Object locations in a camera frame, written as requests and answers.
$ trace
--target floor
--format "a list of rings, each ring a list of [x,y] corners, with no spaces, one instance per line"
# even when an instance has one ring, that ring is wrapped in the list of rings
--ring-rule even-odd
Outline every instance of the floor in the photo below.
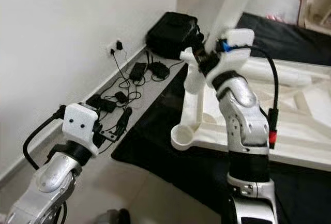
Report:
[[[210,31],[223,1],[178,0],[178,11],[198,17],[201,30],[206,34]],[[151,104],[153,100],[149,99],[147,102]],[[56,137],[54,142],[56,141],[61,142],[62,137]],[[75,192],[68,200],[66,223],[93,223],[97,215],[108,209],[123,207],[129,209],[133,224],[221,223],[218,214],[172,184],[143,169],[111,159],[110,153],[114,148],[111,147],[109,152],[91,160],[83,168]],[[45,158],[45,151],[37,157]],[[14,200],[24,192],[32,173],[32,168],[25,165],[0,190],[0,212],[7,212]]]

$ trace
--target baseboard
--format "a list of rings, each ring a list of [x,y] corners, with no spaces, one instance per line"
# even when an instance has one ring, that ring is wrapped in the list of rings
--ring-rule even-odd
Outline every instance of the baseboard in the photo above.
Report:
[[[136,51],[136,53],[128,59],[127,63],[123,63],[121,66],[121,69],[123,69],[127,64],[131,66],[143,53],[146,45],[143,45],[140,49]],[[99,91],[107,88],[110,86],[113,82],[115,82],[117,76],[119,76],[119,71],[113,72],[108,78],[106,78],[99,86],[97,86],[90,94],[88,94],[82,101],[88,100],[91,96],[93,96],[95,93],[98,93]],[[57,122],[49,128],[48,131],[45,132],[45,134],[35,142],[35,145],[32,146],[29,151],[32,155],[38,153],[41,151],[49,142],[51,142],[57,135],[60,134],[62,127],[62,122]],[[22,155],[16,163],[14,163],[10,168],[8,168],[4,173],[0,175],[0,188],[3,187],[11,178],[14,177],[14,175],[27,163],[25,157]]]

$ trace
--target electrical outlet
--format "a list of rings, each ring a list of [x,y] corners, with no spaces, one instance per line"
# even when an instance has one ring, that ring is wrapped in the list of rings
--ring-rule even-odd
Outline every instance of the electrical outlet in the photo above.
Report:
[[[116,43],[117,43],[118,41],[120,41],[120,39],[117,39],[117,40],[115,40],[115,41],[109,43],[109,44],[106,46],[106,52],[107,52],[107,56],[108,56],[108,57],[111,57],[111,56],[112,56],[112,54],[110,53],[110,51],[111,51],[112,49],[114,49],[115,52],[117,51]]]

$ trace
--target tiled floor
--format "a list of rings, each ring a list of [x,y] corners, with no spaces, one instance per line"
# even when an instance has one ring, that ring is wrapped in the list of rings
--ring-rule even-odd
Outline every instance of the tiled floor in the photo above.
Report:
[[[206,34],[222,3],[223,0],[178,0],[178,11],[198,17]],[[93,223],[95,217],[106,210],[122,207],[130,210],[133,224],[221,223],[221,217],[205,205],[143,169],[112,160],[110,152],[84,167],[68,201],[66,223]],[[14,199],[24,192],[32,172],[31,167],[25,165],[0,190],[0,212],[7,212]]]

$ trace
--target black bag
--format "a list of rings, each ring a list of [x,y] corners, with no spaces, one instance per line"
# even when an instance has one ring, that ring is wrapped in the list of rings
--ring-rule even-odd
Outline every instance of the black bag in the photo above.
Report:
[[[179,59],[180,52],[203,40],[198,19],[176,12],[166,12],[148,31],[147,47],[156,54],[170,59]]]

